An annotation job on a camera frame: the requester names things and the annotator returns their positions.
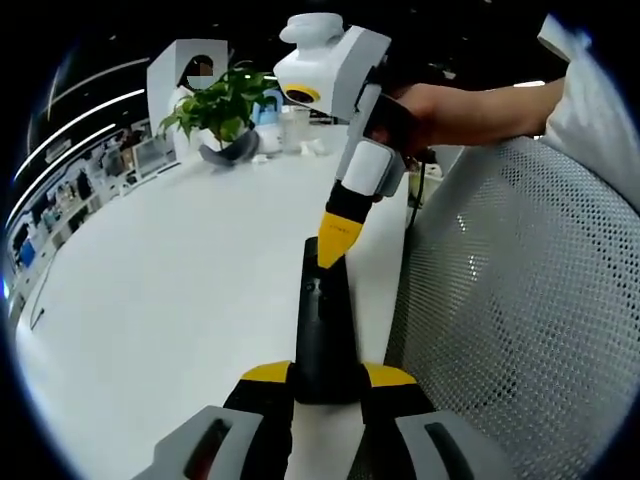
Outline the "person's right hand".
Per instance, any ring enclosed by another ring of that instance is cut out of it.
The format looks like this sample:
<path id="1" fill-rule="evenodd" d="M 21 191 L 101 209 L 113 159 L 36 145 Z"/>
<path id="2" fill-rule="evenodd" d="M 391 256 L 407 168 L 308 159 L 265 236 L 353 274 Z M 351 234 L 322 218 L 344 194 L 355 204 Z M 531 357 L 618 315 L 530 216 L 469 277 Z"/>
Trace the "person's right hand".
<path id="1" fill-rule="evenodd" d="M 396 149 L 405 156 L 435 145 L 457 145 L 456 131 L 450 124 L 450 94 L 448 87 L 415 84 L 399 91 L 396 102 L 410 113 L 409 126 L 399 136 L 390 126 L 376 125 L 371 139 Z"/>

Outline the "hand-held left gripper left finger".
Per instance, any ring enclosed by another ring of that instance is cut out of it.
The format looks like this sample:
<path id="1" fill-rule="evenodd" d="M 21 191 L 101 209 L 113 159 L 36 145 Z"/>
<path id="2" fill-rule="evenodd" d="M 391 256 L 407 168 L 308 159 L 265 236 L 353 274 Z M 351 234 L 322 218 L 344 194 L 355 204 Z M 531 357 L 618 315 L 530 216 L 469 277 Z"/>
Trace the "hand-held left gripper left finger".
<path id="1" fill-rule="evenodd" d="M 292 451 L 290 361 L 241 376 L 221 407 L 207 406 L 160 440 L 138 479 L 282 479 Z"/>

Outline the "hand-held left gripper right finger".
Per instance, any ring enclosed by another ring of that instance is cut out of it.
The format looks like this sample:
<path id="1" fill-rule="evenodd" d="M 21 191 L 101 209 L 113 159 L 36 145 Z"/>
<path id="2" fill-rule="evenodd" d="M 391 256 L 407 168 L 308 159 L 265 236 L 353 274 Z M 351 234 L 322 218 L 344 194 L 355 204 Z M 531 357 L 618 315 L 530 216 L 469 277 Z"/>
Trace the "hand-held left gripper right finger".
<path id="1" fill-rule="evenodd" d="M 369 479 L 503 479 L 505 454 L 467 420 L 438 410 L 417 380 L 395 367 L 352 368 L 364 431 L 355 467 Z"/>

